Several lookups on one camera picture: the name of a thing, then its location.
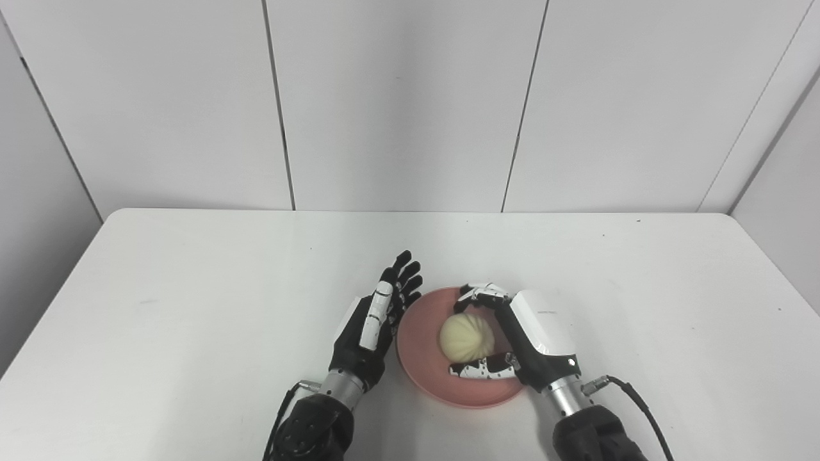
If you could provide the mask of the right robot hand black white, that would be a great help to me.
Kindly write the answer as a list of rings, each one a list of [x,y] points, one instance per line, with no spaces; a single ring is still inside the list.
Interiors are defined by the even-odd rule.
[[[578,380],[582,376],[568,329],[539,292],[518,291],[511,295],[492,283],[463,285],[454,313],[463,313],[469,307],[484,307],[493,313],[511,350],[460,364],[452,362],[451,376],[470,380],[516,378],[538,392],[557,388],[559,380]]]

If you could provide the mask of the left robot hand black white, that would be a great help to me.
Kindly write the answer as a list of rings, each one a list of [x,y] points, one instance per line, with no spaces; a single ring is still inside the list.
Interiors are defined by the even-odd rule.
[[[364,392],[377,385],[386,370],[384,359],[400,322],[421,298],[421,263],[410,250],[387,266],[372,293],[352,304],[352,311],[333,344],[329,371],[349,374]]]

